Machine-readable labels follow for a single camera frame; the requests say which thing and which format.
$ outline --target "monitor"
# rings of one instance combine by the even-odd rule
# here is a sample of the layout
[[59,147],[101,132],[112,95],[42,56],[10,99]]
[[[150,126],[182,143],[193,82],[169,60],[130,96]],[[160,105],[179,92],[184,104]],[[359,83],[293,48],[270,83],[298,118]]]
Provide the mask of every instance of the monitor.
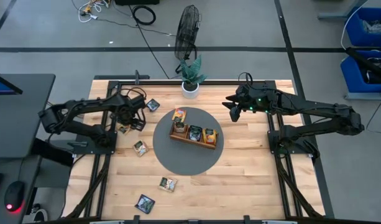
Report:
[[23,91],[0,76],[0,95],[22,94]]

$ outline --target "small packet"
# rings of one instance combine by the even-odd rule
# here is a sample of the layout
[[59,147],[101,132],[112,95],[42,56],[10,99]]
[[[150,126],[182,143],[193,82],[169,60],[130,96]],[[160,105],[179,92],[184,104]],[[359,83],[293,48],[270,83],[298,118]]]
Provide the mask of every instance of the small packet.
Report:
[[149,198],[146,195],[140,195],[138,203],[136,203],[135,208],[139,209],[140,211],[149,214],[152,211],[152,208],[155,204],[155,200]]
[[203,129],[201,127],[191,125],[189,127],[188,138],[193,141],[200,141],[202,133],[203,133]]
[[184,124],[182,122],[175,122],[173,128],[176,133],[184,133],[186,131],[187,124]]
[[143,156],[146,152],[149,151],[149,149],[146,146],[146,143],[143,141],[138,141],[137,143],[134,144],[132,148],[135,150],[136,154],[139,157]]
[[204,142],[206,144],[216,144],[216,131],[213,129],[203,129]]
[[120,127],[118,128],[118,131],[120,131],[124,135],[128,134],[130,130],[131,130],[130,125],[120,125]]
[[175,189],[175,185],[177,184],[177,180],[169,177],[163,177],[160,181],[160,189],[166,190],[167,192],[173,192]]
[[186,117],[186,111],[183,109],[175,109],[175,112],[172,116],[172,120],[174,122],[184,122]]
[[154,112],[158,107],[160,107],[160,103],[158,103],[155,99],[151,99],[146,105],[150,112]]

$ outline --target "gray floor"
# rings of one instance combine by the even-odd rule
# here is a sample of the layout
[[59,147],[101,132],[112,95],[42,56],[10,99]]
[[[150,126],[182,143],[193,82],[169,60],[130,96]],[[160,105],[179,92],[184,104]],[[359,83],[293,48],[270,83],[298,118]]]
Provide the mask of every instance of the gray floor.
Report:
[[[0,18],[9,2],[0,0]],[[86,1],[75,2],[80,6]],[[351,0],[280,2],[293,47],[340,47],[343,21],[319,21],[316,15],[321,11],[343,10]],[[161,0],[161,4],[151,6],[157,14],[155,24],[146,28],[175,34],[181,11],[189,4],[194,4],[203,15],[198,46],[285,47],[273,0]],[[370,0],[367,6],[381,7],[381,0]],[[127,7],[118,7],[129,12]],[[98,16],[134,25],[134,21],[113,8],[103,9]],[[175,45],[173,37],[152,32],[145,32],[145,36],[152,47]],[[344,43],[349,45],[347,35]],[[70,0],[18,0],[0,31],[0,47],[146,47],[146,44],[137,29],[101,21],[80,23]],[[178,61],[173,52],[155,54],[168,76],[174,77]],[[209,78],[237,78],[237,74],[248,71],[256,79],[293,79],[285,52],[200,54],[202,70]],[[343,99],[347,87],[339,65],[345,57],[338,53],[295,54],[308,100],[352,105],[366,123],[378,102]],[[135,69],[153,79],[165,78],[150,52],[0,53],[0,73],[56,74],[51,102],[86,98],[95,75],[130,75]],[[381,109],[370,129],[381,131]],[[40,130],[39,137],[46,138],[46,134]],[[356,137],[327,134],[317,140],[335,217],[381,221],[381,135],[365,131]],[[37,195],[52,219],[59,216],[63,203],[63,191],[55,194],[53,197],[41,191]]]

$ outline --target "potted plant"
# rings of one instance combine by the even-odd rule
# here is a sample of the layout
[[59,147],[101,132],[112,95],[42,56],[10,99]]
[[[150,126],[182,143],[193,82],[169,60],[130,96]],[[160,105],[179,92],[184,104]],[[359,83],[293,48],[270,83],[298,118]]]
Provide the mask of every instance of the potted plant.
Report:
[[180,65],[182,69],[183,96],[189,99],[196,98],[200,83],[207,78],[206,75],[198,76],[201,68],[201,55],[189,67],[183,59],[180,61]]

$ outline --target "wooden tray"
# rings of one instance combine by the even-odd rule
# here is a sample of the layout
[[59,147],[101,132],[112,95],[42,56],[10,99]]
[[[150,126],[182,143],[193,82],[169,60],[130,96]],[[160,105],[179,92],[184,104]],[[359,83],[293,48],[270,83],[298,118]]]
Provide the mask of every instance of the wooden tray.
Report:
[[189,125],[186,126],[186,131],[184,133],[176,133],[176,132],[174,132],[173,131],[174,125],[175,125],[175,122],[173,122],[172,126],[171,126],[171,131],[170,131],[170,138],[171,139],[182,141],[182,142],[189,143],[189,144],[194,144],[194,145],[197,145],[197,146],[206,147],[208,149],[215,149],[216,143],[218,142],[218,135],[219,135],[219,133],[216,133],[215,145],[212,145],[212,144],[207,144],[207,143],[204,142],[203,134],[201,134],[200,141],[193,141],[193,140],[188,139],[187,135],[188,135],[188,131],[189,131]]

